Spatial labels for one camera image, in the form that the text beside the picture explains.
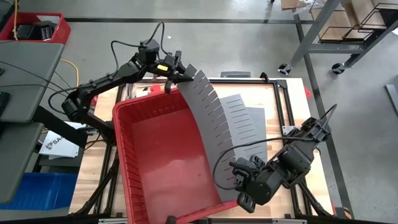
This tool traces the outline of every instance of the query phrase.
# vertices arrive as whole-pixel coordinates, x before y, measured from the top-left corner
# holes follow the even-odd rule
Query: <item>wire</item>
[[[166,52],[166,51],[164,50],[164,48],[163,48],[164,29],[165,29],[164,22],[159,22],[159,23],[156,25],[154,32],[153,32],[152,35],[149,37],[149,39],[148,39],[148,41],[146,42],[146,44],[148,44],[148,43],[154,38],[154,36],[155,36],[155,34],[156,34],[158,28],[160,27],[160,25],[162,25],[162,37],[161,37],[161,40],[160,40],[160,48],[162,49],[163,53],[167,55],[167,52]],[[114,57],[114,61],[116,62],[116,69],[115,69],[115,72],[117,72],[117,71],[119,70],[119,62],[118,62],[118,58],[116,57],[116,53],[115,53],[115,51],[114,51],[114,47],[113,47],[113,44],[114,44],[114,43],[123,44],[123,45],[129,46],[129,47],[140,47],[140,45],[128,44],[128,43],[121,42],[121,41],[118,41],[118,40],[112,40],[112,41],[111,41],[111,50],[112,50],[112,54],[113,54],[113,57]]]
[[[148,39],[148,41],[147,41],[147,43],[146,44],[148,44],[153,38],[154,38],[154,36],[155,36],[155,34],[156,34],[156,32],[157,32],[157,29],[159,28],[159,26],[160,25],[162,25],[162,36],[161,36],[161,38],[160,38],[160,49],[162,49],[162,51],[163,51],[163,53],[164,54],[168,54],[164,49],[163,49],[163,39],[164,39],[164,22],[162,21],[162,22],[159,22],[157,25],[156,25],[156,28],[155,28],[155,30],[154,30],[154,32],[152,33],[152,35],[151,35],[151,37],[149,37],[149,39]]]
[[[224,189],[224,190],[233,190],[237,187],[237,185],[233,186],[233,187],[223,187],[221,186],[219,183],[217,183],[216,180],[216,169],[217,169],[217,165],[220,162],[220,160],[225,156],[225,154],[227,154],[227,152],[232,151],[234,149],[240,148],[240,147],[246,147],[246,146],[252,146],[254,144],[259,144],[259,143],[263,143],[263,142],[267,142],[267,141],[276,141],[276,140],[284,140],[284,139],[291,139],[291,140],[299,140],[299,141],[312,141],[313,139],[310,138],[300,138],[300,137],[278,137],[278,138],[269,138],[269,139],[263,139],[263,140],[259,140],[259,141],[254,141],[254,142],[249,142],[246,144],[242,144],[242,145],[238,145],[238,146],[234,146],[232,148],[229,148],[225,151],[223,151],[221,153],[221,155],[219,156],[219,158],[217,159],[216,163],[214,164],[214,168],[213,168],[213,180],[214,183],[217,185],[217,187]]]
[[[69,60],[60,59],[60,61],[61,62],[66,62],[66,63],[70,64],[71,66],[73,66],[75,68],[75,70],[76,70],[76,87],[78,87],[79,86],[79,77],[80,76],[79,76],[79,69],[77,68],[77,66],[73,62],[71,62]]]
[[[101,133],[98,133],[98,137],[94,140],[94,141],[88,141],[86,143],[86,145],[90,144],[90,146],[86,147],[85,150],[89,149],[91,146],[94,146],[95,143],[100,142],[100,141],[104,141],[104,139],[100,139],[101,137]]]
[[[14,6],[14,38],[16,41],[18,41],[17,37],[17,11],[18,11],[18,0],[15,0],[15,6]]]
[[[56,87],[58,87],[58,88],[61,89],[61,90],[63,89],[63,88],[61,88],[60,86],[58,86],[57,84],[55,84],[54,82],[51,82],[50,80],[46,80],[45,78],[40,77],[40,76],[38,76],[38,75],[36,75],[36,74],[34,74],[34,73],[28,71],[28,70],[25,70],[25,69],[23,69],[23,68],[20,68],[20,67],[18,67],[18,66],[15,66],[15,65],[11,65],[10,63],[7,63],[7,62],[0,61],[0,63],[4,63],[4,64],[9,65],[9,66],[12,66],[12,67],[14,67],[14,68],[18,68],[18,69],[20,69],[20,70],[22,70],[22,71],[24,71],[24,72],[27,72],[27,73],[29,73],[29,74],[31,74],[31,75],[33,75],[33,76],[35,76],[35,77],[37,77],[37,78],[39,78],[39,79],[41,79],[41,80],[44,80],[44,81],[46,81],[46,82],[48,82],[48,83],[51,83],[51,84],[55,85]]]
[[[328,109],[328,111],[326,111],[326,113],[320,118],[320,120],[323,120],[327,116],[327,114],[329,114],[329,116],[326,118],[325,124],[323,124],[323,127],[325,127],[326,124],[328,124],[328,122],[329,122],[331,116],[333,115],[333,113],[335,112],[336,108],[337,108],[337,103],[334,104],[330,109]]]
[[[118,58],[116,57],[116,52],[114,51],[114,47],[113,47],[114,43],[123,44],[123,45],[129,46],[129,47],[139,47],[139,45],[128,44],[128,43],[121,42],[121,41],[118,41],[118,40],[112,40],[111,41],[111,50],[112,50],[112,54],[113,54],[113,57],[114,57],[114,61],[116,62],[116,69],[115,69],[114,72],[117,72],[119,70],[119,62],[118,62]]]
[[[52,104],[51,104],[51,99],[52,99],[55,95],[57,95],[57,94],[61,94],[61,93],[65,92],[65,91],[76,90],[76,89],[77,89],[77,87],[71,87],[71,88],[66,88],[66,89],[63,89],[63,90],[56,91],[55,93],[53,93],[53,94],[50,95],[49,99],[47,100],[47,103],[49,104],[50,108],[53,109],[54,111],[56,111],[56,112],[58,112],[58,113],[60,113],[60,114],[66,115],[64,112],[62,112],[62,111],[60,111],[60,110],[57,110],[57,109],[55,109],[55,108],[52,106]]]
[[[71,86],[68,84],[68,82],[65,81],[65,80],[62,78],[62,76],[60,76],[60,74],[58,74],[56,71],[54,71],[54,73],[55,73],[56,75],[58,75],[58,77],[60,77],[61,80],[62,80],[65,84],[67,84],[67,86],[68,86],[69,88],[71,88]]]
[[[50,89],[50,90],[52,90],[52,91],[55,91],[56,92],[56,90],[54,90],[53,88],[51,88],[51,87],[48,87],[48,86],[45,86],[45,85],[40,85],[40,84],[18,84],[18,85],[5,85],[5,86],[0,86],[0,88],[5,88],[5,87],[15,87],[15,86],[41,86],[41,87],[44,87],[44,88],[48,88],[48,89]]]

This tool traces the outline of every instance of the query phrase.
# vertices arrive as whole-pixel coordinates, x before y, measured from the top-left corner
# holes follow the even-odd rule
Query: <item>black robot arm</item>
[[[332,113],[335,108],[336,105],[328,112]],[[296,140],[287,140],[286,145],[267,163],[257,156],[251,156],[249,160],[239,158],[236,162],[230,162],[236,176],[235,190],[240,192],[238,205],[252,213],[256,204],[264,205],[269,202],[281,185],[291,189],[298,184],[319,215],[330,215],[322,209],[302,182],[310,172],[314,160],[313,151],[330,135],[330,116],[309,118],[300,129],[291,130],[287,137],[295,137]]]
[[[96,128],[107,142],[114,142],[114,128],[111,122],[105,122],[89,112],[90,103],[94,96],[106,92],[125,83],[136,83],[144,75],[153,73],[167,77],[165,91],[171,90],[172,84],[187,82],[193,78],[185,74],[185,67],[181,63],[181,51],[175,55],[168,53],[164,59],[159,58],[160,45],[154,40],[144,40],[138,46],[138,52],[119,70],[97,80],[80,85],[71,92],[62,103],[62,109],[71,121],[85,123]]]

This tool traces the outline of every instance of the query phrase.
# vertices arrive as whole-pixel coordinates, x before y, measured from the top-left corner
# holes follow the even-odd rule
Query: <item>red plastic bin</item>
[[[45,12],[18,12],[17,24],[40,22],[37,16],[57,16],[60,18],[54,33],[50,40],[20,40],[28,42],[45,42],[45,43],[60,43],[67,44],[71,28],[66,22],[62,13],[45,13]],[[14,29],[14,13],[7,21],[3,30],[0,32],[0,40],[12,40],[10,34]]]
[[[188,223],[236,206],[216,191],[195,119],[177,89],[113,109],[129,223]]]

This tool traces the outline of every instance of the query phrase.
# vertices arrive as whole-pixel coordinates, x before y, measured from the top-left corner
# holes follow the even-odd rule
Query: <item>wooden tabletop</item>
[[[310,117],[310,110],[308,108],[303,83],[300,78],[287,78],[286,80],[295,124],[300,125]],[[139,95],[144,86],[148,86],[148,84],[136,84],[135,88],[133,88],[133,95]],[[281,134],[279,129],[279,120],[272,85],[214,84],[213,86],[220,98],[239,93],[241,94],[246,106],[264,108],[266,114],[267,138],[280,137]],[[114,106],[117,92],[118,89],[113,88],[112,90],[107,91],[98,97],[98,102],[95,109],[96,116],[105,121],[111,120],[112,108]],[[284,108],[285,122],[288,123],[287,112],[283,100],[284,98],[281,98],[282,106]],[[98,186],[105,147],[105,143],[99,142],[85,152],[81,162],[75,193],[73,194],[72,204],[70,205],[69,212],[75,212],[79,210]],[[282,141],[269,142],[267,150],[268,158],[271,158],[281,148]],[[317,200],[322,204],[323,208],[329,213],[333,213],[320,154],[319,152],[315,151],[314,155],[315,159],[311,165],[311,171],[306,177],[307,185]],[[104,191],[103,203],[101,207],[102,210],[106,205],[108,187],[109,186],[107,186],[107,189]],[[304,212],[305,209],[302,200],[302,193],[299,188],[297,188],[297,192],[300,208]],[[116,214],[117,212],[122,212],[123,215],[126,216],[126,204],[124,201],[122,178],[120,174],[117,181],[112,214]],[[236,207],[221,213],[214,214],[211,217],[283,218],[284,214],[286,213],[292,215],[294,214],[292,208],[292,198],[290,196],[290,190],[281,187],[269,203],[264,206],[256,206],[256,211],[252,214],[245,212],[240,207]]]

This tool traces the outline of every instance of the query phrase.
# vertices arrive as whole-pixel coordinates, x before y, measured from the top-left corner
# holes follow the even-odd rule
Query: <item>caster wheel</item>
[[[284,75],[288,75],[291,70],[292,69],[291,69],[290,65],[288,65],[288,64],[282,64],[278,68],[278,72],[281,74],[284,74]]]
[[[334,73],[335,75],[340,75],[345,71],[345,67],[343,63],[336,63],[331,67],[330,72]]]

